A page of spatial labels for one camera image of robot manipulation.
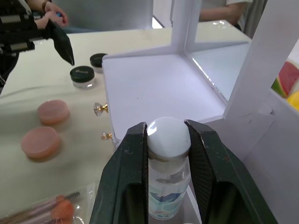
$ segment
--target makeup brush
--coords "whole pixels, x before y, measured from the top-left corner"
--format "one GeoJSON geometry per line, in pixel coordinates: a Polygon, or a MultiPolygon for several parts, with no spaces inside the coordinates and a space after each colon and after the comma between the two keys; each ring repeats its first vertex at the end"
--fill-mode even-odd
{"type": "Polygon", "coordinates": [[[45,212],[36,217],[30,218],[24,222],[13,222],[14,224],[40,224],[51,220],[68,220],[74,215],[74,208],[70,201],[63,200],[56,205],[51,211],[45,212]]]}
{"type": "Polygon", "coordinates": [[[57,205],[59,202],[65,199],[69,201],[74,201],[79,196],[80,196],[80,192],[75,192],[68,196],[58,195],[56,198],[40,203],[30,209],[22,210],[8,217],[2,218],[0,219],[0,224],[10,224],[15,219],[19,220],[19,222],[24,221],[32,216],[36,216],[42,212],[51,210],[52,208],[55,207],[55,205],[57,205]]]}

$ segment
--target clear glass jar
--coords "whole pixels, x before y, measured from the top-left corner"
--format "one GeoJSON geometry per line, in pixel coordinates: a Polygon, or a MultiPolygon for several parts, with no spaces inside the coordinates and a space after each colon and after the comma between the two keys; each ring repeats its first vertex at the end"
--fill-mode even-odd
{"type": "Polygon", "coordinates": [[[173,218],[190,180],[188,157],[175,161],[149,159],[149,214],[159,220],[173,218]]]}

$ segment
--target table surface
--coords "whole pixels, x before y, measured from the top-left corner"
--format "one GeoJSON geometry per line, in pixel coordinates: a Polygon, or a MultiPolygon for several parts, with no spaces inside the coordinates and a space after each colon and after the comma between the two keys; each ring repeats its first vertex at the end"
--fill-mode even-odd
{"type": "MultiPolygon", "coordinates": [[[[198,31],[199,41],[248,40],[226,22],[200,23],[198,31]]],[[[89,65],[95,53],[170,44],[171,29],[72,34],[70,40],[76,66],[80,66],[89,65]]],[[[102,132],[111,132],[108,114],[96,117],[93,113],[94,102],[106,102],[104,78],[96,74],[96,87],[80,90],[72,85],[71,69],[55,51],[53,41],[40,41],[35,51],[20,54],[7,80],[0,97],[0,212],[99,183],[114,149],[111,141],[100,139],[102,132]],[[61,152],[49,161],[31,161],[20,142],[27,131],[41,126],[36,109],[51,99],[64,100],[71,111],[68,121],[54,126],[63,142],[61,152]]]]}

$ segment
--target clear plastic bottle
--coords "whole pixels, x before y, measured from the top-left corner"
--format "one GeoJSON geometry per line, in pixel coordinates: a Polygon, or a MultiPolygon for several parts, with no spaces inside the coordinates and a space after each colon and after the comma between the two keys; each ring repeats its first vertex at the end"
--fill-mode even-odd
{"type": "Polygon", "coordinates": [[[183,121],[163,117],[148,129],[149,214],[159,220],[178,212],[191,180],[188,127],[183,121]]]}

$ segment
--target white acrylic box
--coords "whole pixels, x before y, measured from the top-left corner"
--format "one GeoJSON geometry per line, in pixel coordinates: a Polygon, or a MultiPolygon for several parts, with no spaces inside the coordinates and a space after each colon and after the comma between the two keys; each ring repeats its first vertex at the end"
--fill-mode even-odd
{"type": "MultiPolygon", "coordinates": [[[[170,46],[104,57],[114,142],[121,142],[127,129],[139,122],[173,116],[211,126],[245,164],[247,158],[264,158],[256,151],[261,147],[276,150],[275,144],[261,146],[261,142],[269,133],[279,132],[273,127],[281,119],[276,117],[278,108],[272,98],[284,110],[293,110],[288,104],[281,106],[275,95],[269,100],[269,91],[299,38],[299,3],[269,0],[251,43],[195,43],[200,6],[200,0],[175,1],[170,46]]],[[[290,139],[282,138],[292,145],[290,139]]],[[[266,170],[254,178],[258,187],[263,189],[263,178],[269,178],[281,190],[269,171],[275,167],[264,164],[268,164],[266,170]]],[[[259,166],[251,161],[247,167],[255,173],[259,166]]],[[[262,194],[274,215],[279,215],[271,201],[275,194],[269,190],[262,194]]],[[[287,220],[286,214],[280,215],[287,220]]]]}

